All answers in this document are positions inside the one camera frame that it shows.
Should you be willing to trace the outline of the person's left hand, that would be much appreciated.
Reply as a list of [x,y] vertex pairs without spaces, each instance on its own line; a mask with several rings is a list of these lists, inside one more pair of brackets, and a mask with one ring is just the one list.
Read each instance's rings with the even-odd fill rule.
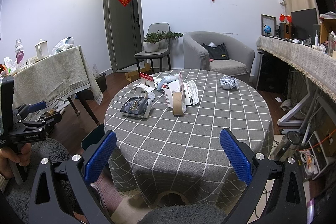
[[0,152],[0,173],[7,180],[13,177],[13,172],[9,165],[9,161],[18,163],[21,166],[27,166],[30,163],[31,144],[25,144],[21,149],[21,154],[17,155],[8,147],[1,148]]

